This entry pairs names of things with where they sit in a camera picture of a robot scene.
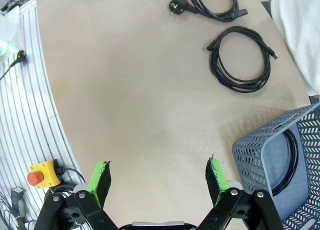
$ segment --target power cord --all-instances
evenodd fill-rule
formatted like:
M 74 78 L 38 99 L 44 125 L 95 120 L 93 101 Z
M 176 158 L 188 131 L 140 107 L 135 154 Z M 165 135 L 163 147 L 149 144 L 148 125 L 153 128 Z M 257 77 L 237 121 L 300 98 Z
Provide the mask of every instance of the power cord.
M 222 63 L 219 49 L 222 39 L 229 33 L 239 33 L 254 40 L 260 47 L 264 58 L 264 68 L 260 76 L 251 80 L 242 80 L 232 76 Z M 210 71 L 218 79 L 218 81 L 227 88 L 239 93 L 253 93 L 267 83 L 270 76 L 270 56 L 277 59 L 275 52 L 268 47 L 262 37 L 254 30 L 243 26 L 232 26 L 223 31 L 212 43 L 206 48 L 211 52 Z
M 247 9 L 239 10 L 238 0 L 232 0 L 232 6 L 228 11 L 222 13 L 211 12 L 201 0 L 191 0 L 193 6 L 187 0 L 172 0 L 169 3 L 171 14 L 182 14 L 184 11 L 189 11 L 194 14 L 201 14 L 211 19 L 221 22 L 232 22 L 236 18 L 248 14 Z
M 298 143 L 295 135 L 290 129 L 285 130 L 283 134 L 288 142 L 290 149 L 290 164 L 288 171 L 286 172 L 282 181 L 276 187 L 272 188 L 273 196 L 277 196 L 290 184 L 292 178 L 296 173 L 299 161 Z
M 9 68 L 4 72 L 4 74 L 0 77 L 0 81 L 6 76 L 6 74 L 9 72 L 9 70 L 15 66 L 18 63 L 22 63 L 24 60 L 26 60 L 27 54 L 25 51 L 20 50 L 16 54 L 16 59 L 10 64 Z

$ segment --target white fabric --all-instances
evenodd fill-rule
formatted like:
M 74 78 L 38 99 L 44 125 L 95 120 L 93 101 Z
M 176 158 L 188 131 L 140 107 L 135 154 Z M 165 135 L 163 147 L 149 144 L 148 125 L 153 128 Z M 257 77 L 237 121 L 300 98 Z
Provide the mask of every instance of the white fabric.
M 320 0 L 272 0 L 271 14 L 300 70 L 308 95 L 319 95 Z

